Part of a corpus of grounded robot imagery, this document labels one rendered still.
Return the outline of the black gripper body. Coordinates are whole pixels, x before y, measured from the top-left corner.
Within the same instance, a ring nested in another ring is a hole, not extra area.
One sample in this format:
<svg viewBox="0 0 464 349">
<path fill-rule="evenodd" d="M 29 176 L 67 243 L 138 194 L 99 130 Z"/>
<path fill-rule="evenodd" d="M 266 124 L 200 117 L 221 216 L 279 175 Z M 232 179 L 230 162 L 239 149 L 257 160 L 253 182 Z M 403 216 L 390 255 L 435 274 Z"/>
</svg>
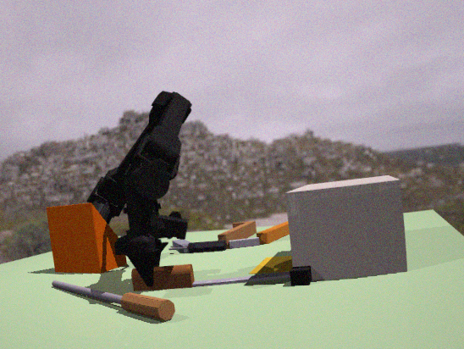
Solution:
<svg viewBox="0 0 464 349">
<path fill-rule="evenodd" d="M 124 213 L 128 215 L 129 230 L 127 235 L 121 236 L 114 242 L 116 255 L 138 254 L 152 252 L 155 245 L 162 242 L 163 238 L 171 239 L 171 236 L 159 235 L 159 238 L 151 235 L 151 214 L 153 211 L 156 215 L 161 208 L 157 200 L 139 200 L 126 202 Z"/>
</svg>

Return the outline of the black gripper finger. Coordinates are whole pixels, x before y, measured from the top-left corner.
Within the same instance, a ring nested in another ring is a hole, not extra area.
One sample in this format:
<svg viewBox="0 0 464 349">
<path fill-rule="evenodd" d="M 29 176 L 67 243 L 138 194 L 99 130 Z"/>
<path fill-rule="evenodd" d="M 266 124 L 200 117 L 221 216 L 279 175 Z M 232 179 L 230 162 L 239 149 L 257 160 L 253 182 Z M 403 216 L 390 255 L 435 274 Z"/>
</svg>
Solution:
<svg viewBox="0 0 464 349">
<path fill-rule="evenodd" d="M 158 253 L 154 256 L 154 267 L 160 267 L 159 266 L 159 261 L 160 261 L 160 257 L 161 257 L 161 252 L 162 250 L 167 246 L 168 242 L 161 242 L 160 244 L 158 245 L 155 245 L 155 248 L 160 248 L 160 250 L 158 251 Z"/>
<path fill-rule="evenodd" d="M 160 248 L 155 248 L 152 252 L 138 253 L 138 254 L 125 254 L 133 263 L 135 270 L 139 273 L 144 283 L 147 286 L 153 287 L 153 269 L 154 269 L 154 256 L 158 253 Z"/>
</svg>

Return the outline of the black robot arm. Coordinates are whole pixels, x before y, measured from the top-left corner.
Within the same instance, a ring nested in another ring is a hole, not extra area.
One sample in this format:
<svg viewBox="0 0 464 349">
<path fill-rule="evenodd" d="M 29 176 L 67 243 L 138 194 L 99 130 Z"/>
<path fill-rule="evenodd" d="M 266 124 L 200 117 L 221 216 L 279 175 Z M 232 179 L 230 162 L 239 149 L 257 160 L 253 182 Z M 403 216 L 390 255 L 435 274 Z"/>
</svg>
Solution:
<svg viewBox="0 0 464 349">
<path fill-rule="evenodd" d="M 87 200 L 108 225 L 112 217 L 121 214 L 127 201 L 157 200 L 168 192 L 180 164 L 178 135 L 192 111 L 191 106 L 191 101 L 177 92 L 161 91 L 156 96 L 149 124 L 121 164 L 98 181 Z M 188 220 L 182 219 L 180 212 L 173 211 L 167 216 L 152 211 L 153 237 L 165 235 L 185 240 Z"/>
</svg>

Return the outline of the grey rod with brown handle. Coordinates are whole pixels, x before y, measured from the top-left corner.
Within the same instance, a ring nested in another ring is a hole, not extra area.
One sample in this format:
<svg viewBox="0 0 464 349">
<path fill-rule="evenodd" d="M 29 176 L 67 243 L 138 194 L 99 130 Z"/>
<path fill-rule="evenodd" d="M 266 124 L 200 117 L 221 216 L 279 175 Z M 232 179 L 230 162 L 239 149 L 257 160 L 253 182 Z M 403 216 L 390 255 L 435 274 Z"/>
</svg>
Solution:
<svg viewBox="0 0 464 349">
<path fill-rule="evenodd" d="M 121 307 L 131 313 L 138 313 L 148 317 L 169 320 L 173 317 L 175 309 L 174 303 L 170 300 L 146 296 L 135 293 L 124 293 L 118 296 L 104 291 L 95 291 L 91 288 L 71 285 L 54 280 L 52 285 L 66 291 L 73 291 L 77 294 L 95 297 L 99 300 L 121 304 Z"/>
</svg>

